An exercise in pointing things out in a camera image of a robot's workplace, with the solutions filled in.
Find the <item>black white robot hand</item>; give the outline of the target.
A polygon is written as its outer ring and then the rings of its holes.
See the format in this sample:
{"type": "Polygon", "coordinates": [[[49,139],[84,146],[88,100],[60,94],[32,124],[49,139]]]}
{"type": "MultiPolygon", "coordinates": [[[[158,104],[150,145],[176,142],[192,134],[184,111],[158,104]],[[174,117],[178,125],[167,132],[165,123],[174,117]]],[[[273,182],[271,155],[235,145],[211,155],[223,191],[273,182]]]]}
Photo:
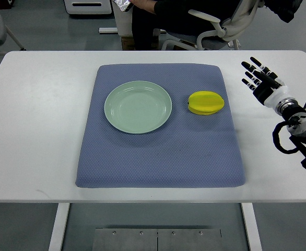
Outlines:
{"type": "Polygon", "coordinates": [[[247,77],[242,82],[262,105],[274,109],[283,99],[290,98],[288,87],[275,72],[254,57],[250,57],[250,60],[252,63],[241,62],[247,77]]]}

